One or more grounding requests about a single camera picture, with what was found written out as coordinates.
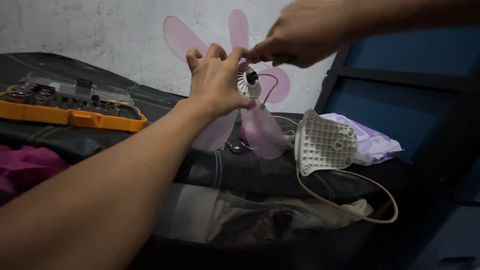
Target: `white wall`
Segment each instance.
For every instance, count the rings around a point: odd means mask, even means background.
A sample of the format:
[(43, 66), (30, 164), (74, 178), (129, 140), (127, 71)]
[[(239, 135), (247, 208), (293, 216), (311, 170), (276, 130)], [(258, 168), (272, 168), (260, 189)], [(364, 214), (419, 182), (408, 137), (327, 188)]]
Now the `white wall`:
[[(140, 84), (188, 95), (190, 73), (162, 37), (174, 15), (206, 44), (231, 51), (228, 16), (241, 9), (249, 19), (250, 47), (260, 42), (290, 0), (1, 0), (0, 53), (52, 52), (110, 70)], [(301, 70), (281, 66), (290, 95), (272, 111), (313, 108), (333, 56)], [(267, 67), (257, 64), (262, 70)]]

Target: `tool kit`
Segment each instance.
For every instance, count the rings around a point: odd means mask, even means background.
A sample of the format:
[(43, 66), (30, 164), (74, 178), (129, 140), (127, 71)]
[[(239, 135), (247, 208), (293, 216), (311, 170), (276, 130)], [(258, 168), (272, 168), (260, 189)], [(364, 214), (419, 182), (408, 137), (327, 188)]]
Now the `tool kit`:
[(147, 119), (126, 90), (29, 73), (0, 93), (0, 118), (138, 132)]

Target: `white plastic fan base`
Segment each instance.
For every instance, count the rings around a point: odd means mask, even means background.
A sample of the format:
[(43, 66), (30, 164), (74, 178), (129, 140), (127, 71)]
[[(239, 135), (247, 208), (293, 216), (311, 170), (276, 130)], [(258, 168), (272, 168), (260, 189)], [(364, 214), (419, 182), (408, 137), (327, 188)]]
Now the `white plastic fan base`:
[(260, 86), (260, 79), (255, 81), (255, 84), (249, 84), (247, 81), (247, 75), (254, 72), (253, 68), (248, 65), (241, 65), (237, 70), (237, 86), (240, 94), (243, 96), (256, 99), (260, 96), (262, 92), (262, 87)]
[(351, 125), (324, 119), (312, 109), (305, 112), (295, 135), (295, 161), (301, 175), (346, 168), (357, 149)]

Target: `pink cloth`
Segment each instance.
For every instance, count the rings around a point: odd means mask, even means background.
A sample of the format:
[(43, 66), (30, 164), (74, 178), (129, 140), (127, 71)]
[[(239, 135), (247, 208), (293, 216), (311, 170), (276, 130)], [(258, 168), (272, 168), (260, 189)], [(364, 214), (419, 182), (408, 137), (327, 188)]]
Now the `pink cloth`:
[(23, 146), (12, 150), (0, 145), (0, 189), (21, 194), (68, 168), (57, 153), (47, 148)]

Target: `fan blade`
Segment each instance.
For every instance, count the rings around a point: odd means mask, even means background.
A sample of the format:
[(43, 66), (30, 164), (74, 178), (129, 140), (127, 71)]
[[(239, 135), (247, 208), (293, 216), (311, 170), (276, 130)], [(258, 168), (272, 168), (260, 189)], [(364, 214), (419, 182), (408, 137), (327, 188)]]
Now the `fan blade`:
[(243, 11), (234, 10), (230, 13), (228, 29), (230, 31), (232, 49), (236, 46), (248, 49), (248, 19)]
[(256, 99), (251, 110), (241, 109), (242, 127), (254, 153), (267, 160), (280, 157), (287, 143), (280, 125), (272, 114)]
[[(279, 103), (283, 101), (290, 91), (290, 79), (283, 69), (274, 67), (268, 68), (265, 70), (260, 71), (258, 74), (270, 74), (278, 79), (278, 85), (273, 89), (272, 93), (267, 99), (269, 103)], [(272, 89), (275, 85), (276, 80), (270, 76), (261, 76), (260, 77), (260, 85), (262, 86), (262, 93), (258, 97), (260, 100), (265, 100), (268, 92)]]
[(211, 123), (193, 142), (192, 148), (201, 151), (213, 151), (224, 146), (232, 133), (239, 111), (234, 110)]
[(187, 62), (185, 55), (192, 47), (196, 47), (203, 56), (207, 54), (207, 45), (205, 45), (186, 24), (175, 16), (168, 16), (163, 21), (163, 38), (170, 48), (170, 51), (185, 63)]

